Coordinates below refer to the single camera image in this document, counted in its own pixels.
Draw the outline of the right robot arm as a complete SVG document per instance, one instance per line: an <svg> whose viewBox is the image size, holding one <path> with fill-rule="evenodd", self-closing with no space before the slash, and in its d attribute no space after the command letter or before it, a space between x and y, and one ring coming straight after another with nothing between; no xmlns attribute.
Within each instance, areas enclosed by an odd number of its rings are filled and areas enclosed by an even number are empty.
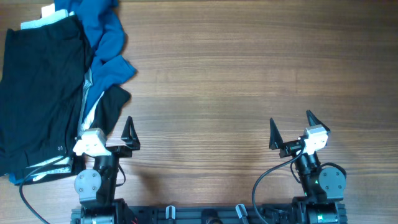
<svg viewBox="0 0 398 224"><path fill-rule="evenodd" d="M298 139L287 142L270 119L269 148L278 149L281 158L293 159L291 171L304 192L303 197L294 197L288 205L273 206L273 219L276 223L344 223L347 218L340 202L347 173L335 163L319 161L317 152L326 147L331 130L310 110L306 115L309 127Z"/></svg>

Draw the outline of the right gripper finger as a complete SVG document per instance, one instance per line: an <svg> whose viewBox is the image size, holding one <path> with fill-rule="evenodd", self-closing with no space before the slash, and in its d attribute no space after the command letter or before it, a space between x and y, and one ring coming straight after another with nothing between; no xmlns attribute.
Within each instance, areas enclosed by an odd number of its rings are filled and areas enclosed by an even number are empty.
<svg viewBox="0 0 398 224"><path fill-rule="evenodd" d="M276 123L271 118L270 119L270 138L269 138L269 149L276 150L280 149L283 145L283 139L277 129Z"/></svg>
<svg viewBox="0 0 398 224"><path fill-rule="evenodd" d="M330 130L330 128L322 123L310 110L306 110L306 115L310 126L322 125L326 131Z"/></svg>

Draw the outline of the black shorts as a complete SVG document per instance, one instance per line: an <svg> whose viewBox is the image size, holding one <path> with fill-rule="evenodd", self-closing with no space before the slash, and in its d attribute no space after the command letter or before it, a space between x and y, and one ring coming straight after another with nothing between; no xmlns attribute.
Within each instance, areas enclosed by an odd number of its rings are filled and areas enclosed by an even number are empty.
<svg viewBox="0 0 398 224"><path fill-rule="evenodd" d="M1 174L68 156L93 51L77 16L6 32L1 80Z"/></svg>

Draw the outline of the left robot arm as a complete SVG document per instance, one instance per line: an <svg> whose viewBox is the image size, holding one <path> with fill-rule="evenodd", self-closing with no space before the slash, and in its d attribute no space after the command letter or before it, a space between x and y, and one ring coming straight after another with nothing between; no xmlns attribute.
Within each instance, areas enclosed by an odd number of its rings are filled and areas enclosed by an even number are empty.
<svg viewBox="0 0 398 224"><path fill-rule="evenodd" d="M87 155L95 162L91 169L81 171L74 188L79 196L80 209L73 209L71 223L107 224L137 223L138 219L124 199L115 199L117 176L123 172L119 160L132 156L141 147L131 117L128 117L121 135L124 144L106 146L106 136L100 128L90 128L77 140L73 151L78 156Z"/></svg>

